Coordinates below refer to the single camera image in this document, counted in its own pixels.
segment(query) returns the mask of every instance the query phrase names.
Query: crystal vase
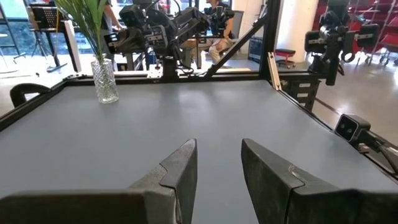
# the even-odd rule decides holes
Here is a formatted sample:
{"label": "crystal vase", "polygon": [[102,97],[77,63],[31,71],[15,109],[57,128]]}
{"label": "crystal vase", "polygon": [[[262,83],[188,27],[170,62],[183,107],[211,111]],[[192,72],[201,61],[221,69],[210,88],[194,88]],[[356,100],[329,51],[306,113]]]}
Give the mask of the crystal vase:
{"label": "crystal vase", "polygon": [[93,78],[98,100],[100,103],[113,103],[119,99],[113,74],[113,63],[104,59],[101,63],[97,59],[91,63]]}

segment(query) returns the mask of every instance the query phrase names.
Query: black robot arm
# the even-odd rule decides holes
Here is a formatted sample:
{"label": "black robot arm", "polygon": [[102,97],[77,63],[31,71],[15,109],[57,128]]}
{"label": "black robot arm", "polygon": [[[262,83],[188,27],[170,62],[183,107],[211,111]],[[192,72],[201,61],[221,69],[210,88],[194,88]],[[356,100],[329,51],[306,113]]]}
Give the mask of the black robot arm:
{"label": "black robot arm", "polygon": [[136,0],[125,6],[120,17],[127,29],[106,37],[109,49],[114,53],[143,52],[152,47],[158,57],[175,57],[179,60],[182,43],[210,26],[207,17],[197,8],[188,7],[174,19],[158,11],[152,0]]}
{"label": "black robot arm", "polygon": [[355,59],[353,44],[359,47],[374,45],[377,41],[377,24],[362,26],[360,31],[349,31],[347,23],[348,0],[329,0],[328,10],[321,16],[320,30],[306,34],[305,50],[316,53],[309,71],[326,75],[326,85],[334,85],[340,67],[340,60],[352,62]]}

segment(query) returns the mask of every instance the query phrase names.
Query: column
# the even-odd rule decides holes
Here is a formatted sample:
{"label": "column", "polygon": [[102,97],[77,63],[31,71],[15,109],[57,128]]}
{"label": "column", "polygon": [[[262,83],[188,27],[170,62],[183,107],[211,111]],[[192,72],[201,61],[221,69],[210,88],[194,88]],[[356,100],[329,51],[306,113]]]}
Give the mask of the column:
{"label": "column", "polygon": [[296,54],[289,60],[305,61],[305,34],[312,30],[317,6],[318,0],[284,0],[277,49],[295,50]]}

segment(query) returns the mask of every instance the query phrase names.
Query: camera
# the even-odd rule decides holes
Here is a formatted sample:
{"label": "camera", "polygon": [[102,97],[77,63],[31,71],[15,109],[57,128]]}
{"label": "camera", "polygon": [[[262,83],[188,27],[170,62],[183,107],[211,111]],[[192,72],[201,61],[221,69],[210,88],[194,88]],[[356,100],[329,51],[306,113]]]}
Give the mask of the camera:
{"label": "camera", "polygon": [[336,125],[335,133],[356,147],[362,131],[369,131],[371,124],[356,115],[343,114]]}

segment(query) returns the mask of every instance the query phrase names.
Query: gray table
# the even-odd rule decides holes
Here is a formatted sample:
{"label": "gray table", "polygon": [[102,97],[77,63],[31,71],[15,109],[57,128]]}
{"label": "gray table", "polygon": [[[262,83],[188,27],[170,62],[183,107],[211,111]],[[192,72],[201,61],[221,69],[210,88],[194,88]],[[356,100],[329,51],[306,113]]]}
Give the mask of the gray table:
{"label": "gray table", "polygon": [[120,85],[99,104],[70,86],[0,134],[0,197],[21,190],[121,189],[198,141],[193,223],[257,223],[244,182],[251,138],[339,188],[398,185],[265,81]]}

